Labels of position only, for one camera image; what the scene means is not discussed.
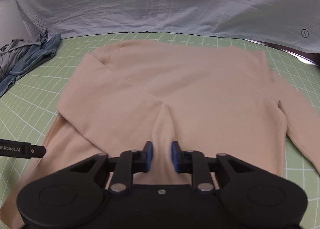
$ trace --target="silver screw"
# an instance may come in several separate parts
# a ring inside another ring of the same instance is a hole
[[[115,184],[113,184],[113,185],[110,186],[110,189],[111,189],[113,192],[122,192],[122,191],[126,190],[127,187],[126,187],[124,184],[115,183]]]
[[[159,195],[164,195],[167,191],[165,189],[159,189],[158,194]]]
[[[202,192],[208,192],[214,189],[214,186],[210,183],[201,183],[201,184],[198,184],[198,189],[201,190]]]

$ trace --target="sleeve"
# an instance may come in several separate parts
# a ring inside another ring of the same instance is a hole
[[[287,118],[287,135],[320,174],[320,116],[295,87],[270,71],[271,93]]]

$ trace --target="white fabric backdrop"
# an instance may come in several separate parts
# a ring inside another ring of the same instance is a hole
[[[171,32],[320,52],[320,0],[16,0],[32,36]]]

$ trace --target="green cutting mat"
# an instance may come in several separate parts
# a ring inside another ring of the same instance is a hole
[[[83,55],[107,44],[125,39],[152,39],[159,42],[203,46],[236,46],[248,51],[266,51],[272,69],[295,86],[320,114],[320,71],[285,52],[249,41],[228,38],[161,33],[121,33],[64,39],[52,60],[19,80],[0,99],[0,138],[42,144],[53,119],[61,90],[68,82]],[[0,157],[0,201],[26,169],[30,160]],[[301,225],[305,229],[320,227],[319,176],[312,164],[287,138],[285,143],[285,177],[302,187],[309,199]]]

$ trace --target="pile of clothes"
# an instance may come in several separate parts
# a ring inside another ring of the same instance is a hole
[[[0,97],[17,80],[55,56],[60,34],[49,41],[47,39],[46,31],[41,33],[35,42],[17,38],[0,48]]]

